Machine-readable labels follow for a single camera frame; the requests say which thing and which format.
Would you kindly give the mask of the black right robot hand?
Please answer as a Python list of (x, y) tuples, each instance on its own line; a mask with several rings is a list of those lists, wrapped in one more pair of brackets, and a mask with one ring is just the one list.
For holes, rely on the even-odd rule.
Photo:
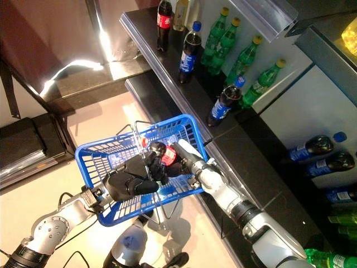
[(205, 165), (202, 156), (185, 140), (179, 140), (170, 145), (162, 142), (151, 142), (145, 153), (145, 164), (148, 166), (152, 179), (162, 185), (183, 174), (196, 174), (196, 163)]

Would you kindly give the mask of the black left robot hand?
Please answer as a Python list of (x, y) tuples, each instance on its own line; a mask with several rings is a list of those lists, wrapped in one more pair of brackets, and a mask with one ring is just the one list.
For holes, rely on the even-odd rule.
[(108, 172), (103, 184), (116, 202), (154, 193), (159, 189), (157, 182), (149, 180), (146, 165), (140, 155), (130, 158)]

